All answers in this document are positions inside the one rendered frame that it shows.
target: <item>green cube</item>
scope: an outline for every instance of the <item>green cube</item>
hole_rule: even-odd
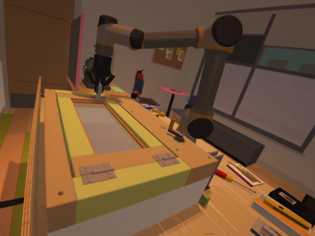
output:
[[[205,206],[208,204],[210,198],[211,198],[211,197],[210,197],[205,191],[203,191],[203,193],[202,193],[202,195],[201,195],[201,198],[199,199],[199,202],[198,202],[198,203],[199,203],[202,207],[205,207]]]

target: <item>round table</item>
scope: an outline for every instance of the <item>round table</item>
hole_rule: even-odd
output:
[[[175,95],[179,95],[179,96],[183,96],[183,97],[189,97],[190,96],[190,93],[176,89],[176,88],[171,88],[171,87],[167,87],[167,86],[158,86],[158,88],[160,90],[163,90],[165,92],[172,94],[171,100],[169,101],[169,105],[168,105],[167,112],[166,112],[167,117],[169,116],[169,112],[171,111]]]

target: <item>wooden door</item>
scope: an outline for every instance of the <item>wooden door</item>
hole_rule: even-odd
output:
[[[4,0],[9,92],[67,89],[66,44],[75,0]]]

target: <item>table leg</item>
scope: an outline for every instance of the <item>table leg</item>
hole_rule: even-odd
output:
[[[171,100],[169,101],[168,108],[167,108],[167,112],[166,112],[166,116],[167,116],[167,117],[169,116],[169,112],[171,111],[174,97],[175,97],[175,94],[172,94]]]

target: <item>cork board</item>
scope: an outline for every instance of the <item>cork board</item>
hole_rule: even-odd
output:
[[[152,63],[181,70],[187,53],[187,47],[156,48],[153,52]]]

